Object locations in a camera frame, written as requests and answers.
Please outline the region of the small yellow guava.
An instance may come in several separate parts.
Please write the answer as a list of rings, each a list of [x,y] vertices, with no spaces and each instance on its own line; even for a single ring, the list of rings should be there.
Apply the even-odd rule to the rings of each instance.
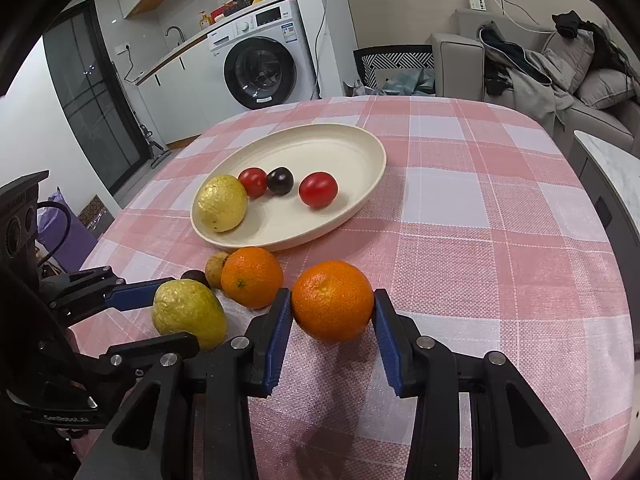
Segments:
[[[203,351],[220,346],[227,337],[224,309],[213,291],[190,278],[161,284],[154,294],[152,323],[163,336],[189,333]]]

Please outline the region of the orange mandarin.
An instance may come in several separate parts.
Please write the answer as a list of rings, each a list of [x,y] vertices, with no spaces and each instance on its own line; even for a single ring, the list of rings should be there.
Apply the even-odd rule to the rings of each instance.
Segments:
[[[260,247],[232,252],[221,271],[221,290],[250,310],[269,307],[283,286],[283,271],[276,257]]]
[[[344,261],[312,266],[292,288],[295,321],[306,334],[327,344],[359,337],[367,328],[373,307],[369,280]]]

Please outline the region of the large yellow-green guava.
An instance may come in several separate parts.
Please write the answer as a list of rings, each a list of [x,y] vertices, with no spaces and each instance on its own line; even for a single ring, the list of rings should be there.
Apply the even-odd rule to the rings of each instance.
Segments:
[[[242,183],[230,174],[206,180],[195,195],[194,224],[203,232],[222,233],[235,229],[244,219],[248,196]]]

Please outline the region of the dark purple plum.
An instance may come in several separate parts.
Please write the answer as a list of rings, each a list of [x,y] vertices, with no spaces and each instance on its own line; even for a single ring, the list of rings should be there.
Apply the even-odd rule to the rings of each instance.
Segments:
[[[286,167],[270,171],[267,176],[267,188],[275,196],[285,196],[294,186],[294,176]]]

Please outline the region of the purple bag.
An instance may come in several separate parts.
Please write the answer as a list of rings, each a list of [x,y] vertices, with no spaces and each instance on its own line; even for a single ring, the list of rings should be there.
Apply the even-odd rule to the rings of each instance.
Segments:
[[[96,247],[98,240],[74,215],[60,190],[56,190],[49,200],[60,204],[70,213],[70,232],[67,233],[62,246],[53,254],[53,259],[66,272],[78,271]],[[50,207],[40,209],[38,242],[47,249],[47,252],[52,252],[58,246],[66,230],[66,224],[66,215],[62,210]]]

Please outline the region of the small brown longan fruit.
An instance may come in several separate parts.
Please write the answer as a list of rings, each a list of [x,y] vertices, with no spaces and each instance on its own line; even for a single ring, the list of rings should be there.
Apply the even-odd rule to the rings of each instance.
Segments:
[[[211,288],[221,289],[221,274],[228,258],[229,254],[226,252],[215,252],[208,258],[204,273]]]

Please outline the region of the black glass door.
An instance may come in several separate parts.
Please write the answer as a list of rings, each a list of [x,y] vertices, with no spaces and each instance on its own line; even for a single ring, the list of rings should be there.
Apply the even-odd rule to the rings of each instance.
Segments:
[[[62,12],[43,34],[58,102],[81,151],[112,193],[150,158],[102,35],[92,0]]]

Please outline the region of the small red tomato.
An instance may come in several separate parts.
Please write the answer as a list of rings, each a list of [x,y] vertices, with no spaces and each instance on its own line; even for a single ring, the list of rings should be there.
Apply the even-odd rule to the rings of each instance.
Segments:
[[[262,197],[267,191],[267,174],[260,168],[246,168],[239,174],[238,180],[252,200]]]

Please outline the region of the white cabinet counter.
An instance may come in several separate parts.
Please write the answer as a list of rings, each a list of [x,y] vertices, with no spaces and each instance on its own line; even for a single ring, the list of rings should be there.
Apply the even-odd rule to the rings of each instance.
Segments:
[[[235,114],[226,97],[224,59],[213,55],[209,38],[220,47],[232,39],[233,26],[283,0],[264,0],[223,18],[176,47],[137,82],[142,100],[165,144],[196,136]]]

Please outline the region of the white marble side table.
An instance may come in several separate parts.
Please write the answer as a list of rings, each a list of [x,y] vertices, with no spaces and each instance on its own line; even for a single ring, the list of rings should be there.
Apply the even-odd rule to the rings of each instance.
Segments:
[[[587,192],[620,268],[639,348],[639,159],[596,136],[575,131],[570,166]]]

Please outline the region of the white washing machine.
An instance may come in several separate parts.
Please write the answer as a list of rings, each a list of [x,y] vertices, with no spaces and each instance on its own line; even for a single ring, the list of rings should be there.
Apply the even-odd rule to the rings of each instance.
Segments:
[[[233,113],[318,98],[316,70],[296,0],[250,11],[207,35]]]

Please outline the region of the cream oval plate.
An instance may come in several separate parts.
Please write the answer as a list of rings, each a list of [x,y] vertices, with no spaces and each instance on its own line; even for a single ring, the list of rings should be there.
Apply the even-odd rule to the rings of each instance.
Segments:
[[[284,129],[220,162],[195,192],[195,233],[228,250],[281,250],[331,232],[367,203],[386,151],[372,133],[341,124]]]

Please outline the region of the grey sofa cushion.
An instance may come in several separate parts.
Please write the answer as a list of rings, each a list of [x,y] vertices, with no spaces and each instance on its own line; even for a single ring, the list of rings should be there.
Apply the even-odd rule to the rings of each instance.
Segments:
[[[595,110],[605,110],[634,98],[636,90],[631,77],[618,70],[601,68],[592,70],[585,76],[576,91],[576,96]]]

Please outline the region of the grey sofa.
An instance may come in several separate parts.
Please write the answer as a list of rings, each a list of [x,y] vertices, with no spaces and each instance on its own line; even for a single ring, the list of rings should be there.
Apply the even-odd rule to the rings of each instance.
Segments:
[[[457,10],[456,34],[430,38],[438,96],[513,108],[548,132],[563,154],[580,130],[639,153],[639,61],[610,23],[570,11],[552,29]]]

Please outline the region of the black patterned chair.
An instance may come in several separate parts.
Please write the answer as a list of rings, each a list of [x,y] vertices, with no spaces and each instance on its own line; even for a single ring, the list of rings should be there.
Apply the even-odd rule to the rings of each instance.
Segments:
[[[434,96],[435,64],[429,44],[393,44],[354,51],[357,96]]]

